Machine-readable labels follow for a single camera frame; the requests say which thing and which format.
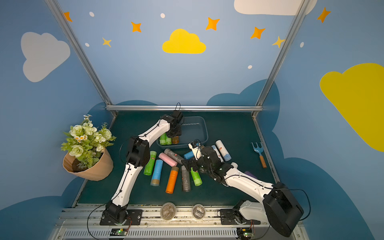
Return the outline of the orange bag roll gold end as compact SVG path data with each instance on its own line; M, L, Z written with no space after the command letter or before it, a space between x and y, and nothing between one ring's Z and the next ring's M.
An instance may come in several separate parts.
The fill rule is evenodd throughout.
M179 142L180 142L179 136L172 137L172 144L173 145L177 145L177 144L179 144Z

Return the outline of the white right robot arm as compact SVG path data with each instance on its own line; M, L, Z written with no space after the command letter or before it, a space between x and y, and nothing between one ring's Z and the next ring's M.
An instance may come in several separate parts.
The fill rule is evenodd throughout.
M243 201L236 208L243 219L266 222L280 235L290 237L304 214L292 189L281 182L271 184L246 175L236 163L221 162L212 147L190 145L190 149L195 156L190 163L191 169L203 169L214 181L238 189L258 201Z

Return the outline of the blue bag roll gold end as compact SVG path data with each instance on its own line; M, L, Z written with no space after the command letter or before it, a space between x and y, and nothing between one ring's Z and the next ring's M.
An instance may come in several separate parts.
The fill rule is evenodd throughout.
M153 187L158 187L160 185L163 163L164 162L162 160L156 160L155 162L155 167L153 170L153 175L150 183L150 185Z

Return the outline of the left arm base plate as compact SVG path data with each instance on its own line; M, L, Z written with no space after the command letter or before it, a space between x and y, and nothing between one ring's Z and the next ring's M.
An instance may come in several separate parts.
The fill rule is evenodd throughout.
M112 213L104 210L100 226L138 226L141 223L142 210L122 210Z

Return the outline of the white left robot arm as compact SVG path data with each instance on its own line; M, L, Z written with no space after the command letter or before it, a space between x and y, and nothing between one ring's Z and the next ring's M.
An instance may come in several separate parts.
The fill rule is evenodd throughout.
M141 170L147 165L151 145L163 134L176 137L182 134L183 113L174 110L171 115L163 115L146 132L128 139L126 167L119 186L112 199L105 204L101 226L123 226L128 220L127 205L134 184Z

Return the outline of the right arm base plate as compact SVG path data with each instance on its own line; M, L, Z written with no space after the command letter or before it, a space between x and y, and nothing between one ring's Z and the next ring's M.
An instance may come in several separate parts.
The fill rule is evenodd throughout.
M217 212L220 218L221 225L260 225L261 222L257 220L246 220L238 210L234 209L220 209Z

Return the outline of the green bag roll red label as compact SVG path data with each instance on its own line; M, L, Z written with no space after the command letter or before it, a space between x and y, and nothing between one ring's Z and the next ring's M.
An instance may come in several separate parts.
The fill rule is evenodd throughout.
M144 168L144 175L145 176L151 176L153 174L155 162L156 162L157 152L156 151L150 151L150 159L149 162L146 164Z

